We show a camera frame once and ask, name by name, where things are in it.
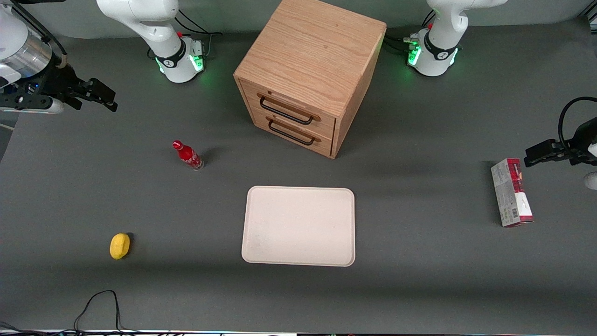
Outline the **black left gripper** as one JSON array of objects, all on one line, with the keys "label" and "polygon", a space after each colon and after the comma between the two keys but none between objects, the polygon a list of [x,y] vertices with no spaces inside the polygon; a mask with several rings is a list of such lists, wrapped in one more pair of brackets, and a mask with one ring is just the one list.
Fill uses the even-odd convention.
[{"label": "black left gripper", "polygon": [[524,164],[530,168],[542,162],[568,161],[571,166],[596,166],[596,139],[597,118],[593,118],[581,124],[570,140],[545,140],[528,147]]}]

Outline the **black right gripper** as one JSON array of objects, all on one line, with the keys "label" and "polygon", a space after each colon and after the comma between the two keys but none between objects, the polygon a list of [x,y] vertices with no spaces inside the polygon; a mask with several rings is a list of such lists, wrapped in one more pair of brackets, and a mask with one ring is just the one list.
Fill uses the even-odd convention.
[{"label": "black right gripper", "polygon": [[97,78],[85,82],[69,64],[64,68],[58,68],[53,63],[46,66],[41,94],[47,96],[42,100],[44,111],[62,111],[64,105],[80,111],[83,106],[81,100],[103,105],[111,112],[116,112],[118,108],[114,102],[116,93],[113,89]]}]

